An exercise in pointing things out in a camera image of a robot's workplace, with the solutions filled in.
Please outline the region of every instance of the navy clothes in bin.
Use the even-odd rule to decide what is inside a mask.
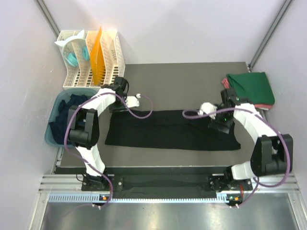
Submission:
[[[53,105],[51,114],[50,114],[50,118],[48,121],[48,125],[47,125],[47,129],[46,129],[46,133],[45,133],[45,141],[48,145],[54,146],[54,147],[64,147],[64,145],[58,144],[52,135],[52,131],[50,128],[49,123],[50,122],[54,122],[56,120],[56,117],[59,115],[59,105],[62,102],[62,100],[64,100],[66,103],[71,99],[71,95],[75,94],[75,95],[86,95],[88,98],[91,98],[92,96],[94,96],[97,93],[96,90],[93,89],[86,89],[86,88],[78,88],[78,89],[69,89],[69,90],[65,90],[63,92],[61,92]]]

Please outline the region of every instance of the black cloth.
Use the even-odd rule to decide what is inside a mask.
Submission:
[[[53,122],[49,122],[53,139],[56,143],[63,145],[64,137],[67,127],[67,118],[68,118],[68,110],[72,105],[80,105],[83,102],[87,101],[88,98],[85,95],[71,95],[71,99],[66,103],[62,100],[59,104],[58,111],[59,115],[56,117],[56,120]]]
[[[234,135],[235,124],[226,134],[209,128],[210,122],[210,118],[185,119],[182,110],[154,111],[147,119],[137,119],[129,112],[113,113],[106,145],[209,151],[241,148]]]

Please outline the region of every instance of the pink cloth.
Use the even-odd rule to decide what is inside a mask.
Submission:
[[[224,78],[222,80],[222,84],[224,85],[225,89],[229,89],[229,82],[228,82],[228,79],[227,78]],[[259,109],[263,109],[263,110],[269,110],[269,109],[272,109],[273,108],[273,105],[271,104],[255,104],[254,105],[255,108],[259,108]]]

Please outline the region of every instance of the green cloth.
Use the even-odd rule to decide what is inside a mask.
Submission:
[[[253,104],[274,104],[275,99],[267,75],[263,73],[227,74],[230,88],[238,97],[249,98]]]

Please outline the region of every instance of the wall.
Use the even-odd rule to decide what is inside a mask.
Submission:
[[[295,0],[256,64],[268,75],[276,104],[269,120],[294,139],[293,171],[307,202],[307,1]]]
[[[45,0],[61,30],[117,29],[127,64],[249,62],[283,0]]]
[[[44,134],[66,71],[33,0],[3,1],[0,21],[0,229],[23,230],[54,163]]]

